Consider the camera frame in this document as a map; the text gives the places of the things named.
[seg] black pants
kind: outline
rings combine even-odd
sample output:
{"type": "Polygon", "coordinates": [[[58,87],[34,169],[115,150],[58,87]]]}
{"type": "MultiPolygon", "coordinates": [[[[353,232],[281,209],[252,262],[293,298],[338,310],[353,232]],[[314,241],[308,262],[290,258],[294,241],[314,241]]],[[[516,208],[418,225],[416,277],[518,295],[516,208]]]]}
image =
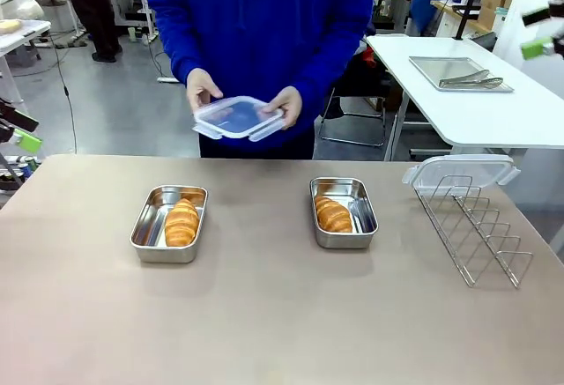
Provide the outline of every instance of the black pants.
{"type": "Polygon", "coordinates": [[[114,56],[119,43],[110,0],[71,0],[86,31],[92,35],[100,56],[114,56]]]}
{"type": "Polygon", "coordinates": [[[314,147],[315,130],[313,126],[280,147],[260,152],[242,152],[200,135],[200,157],[206,159],[311,160],[314,158],[314,147]]]}

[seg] person in blue hoodie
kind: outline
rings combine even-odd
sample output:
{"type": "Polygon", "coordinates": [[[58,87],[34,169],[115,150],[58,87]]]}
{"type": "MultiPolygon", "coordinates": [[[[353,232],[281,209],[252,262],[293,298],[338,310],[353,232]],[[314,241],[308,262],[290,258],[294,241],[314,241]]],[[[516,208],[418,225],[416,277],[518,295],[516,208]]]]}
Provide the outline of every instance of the person in blue hoodie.
{"type": "Polygon", "coordinates": [[[312,159],[314,121],[366,30],[373,0],[149,0],[192,110],[251,96],[286,128],[252,143],[200,136],[203,158],[312,159]]]}

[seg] stainless steel container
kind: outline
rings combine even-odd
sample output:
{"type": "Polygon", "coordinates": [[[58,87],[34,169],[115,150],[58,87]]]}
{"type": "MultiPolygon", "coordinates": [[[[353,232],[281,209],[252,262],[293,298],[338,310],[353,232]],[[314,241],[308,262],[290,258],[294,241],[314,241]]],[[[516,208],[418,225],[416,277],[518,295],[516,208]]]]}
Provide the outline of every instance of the stainless steel container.
{"type": "Polygon", "coordinates": [[[378,221],[361,181],[353,178],[316,178],[310,183],[310,191],[317,244],[323,248],[338,249],[364,249],[370,246],[378,230],[378,221]],[[329,233],[319,226],[315,212],[317,196],[328,197],[349,210],[352,233],[329,233]]]}
{"type": "Polygon", "coordinates": [[[153,189],[131,233],[131,245],[142,262],[190,263],[196,258],[198,239],[204,223],[208,192],[199,187],[163,185],[153,189]],[[187,247],[167,247],[165,219],[182,198],[189,199],[200,218],[196,238],[187,247]]]}

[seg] wire rack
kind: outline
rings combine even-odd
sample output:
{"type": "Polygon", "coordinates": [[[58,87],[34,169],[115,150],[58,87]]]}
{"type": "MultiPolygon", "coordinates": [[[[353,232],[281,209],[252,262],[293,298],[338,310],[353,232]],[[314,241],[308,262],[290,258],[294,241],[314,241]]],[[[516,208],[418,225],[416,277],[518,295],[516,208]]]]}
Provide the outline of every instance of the wire rack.
{"type": "Polygon", "coordinates": [[[520,251],[521,237],[500,221],[500,211],[472,186],[472,177],[446,175],[434,190],[415,189],[455,266],[470,287],[501,271],[519,288],[533,254],[520,251]]]}

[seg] white lid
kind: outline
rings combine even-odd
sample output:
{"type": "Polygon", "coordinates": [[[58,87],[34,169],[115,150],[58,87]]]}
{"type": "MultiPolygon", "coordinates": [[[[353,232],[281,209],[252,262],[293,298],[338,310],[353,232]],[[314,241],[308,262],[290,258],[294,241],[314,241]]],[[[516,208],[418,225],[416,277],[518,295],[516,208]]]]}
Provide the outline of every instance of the white lid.
{"type": "Polygon", "coordinates": [[[194,131],[214,140],[222,137],[244,138],[259,141],[284,128],[284,112],[277,109],[266,114],[267,103],[241,96],[223,99],[199,108],[194,113],[194,131]]]}
{"type": "Polygon", "coordinates": [[[421,193],[448,191],[453,187],[505,185],[521,173],[509,156],[459,154],[425,160],[407,170],[404,184],[421,193]]]}

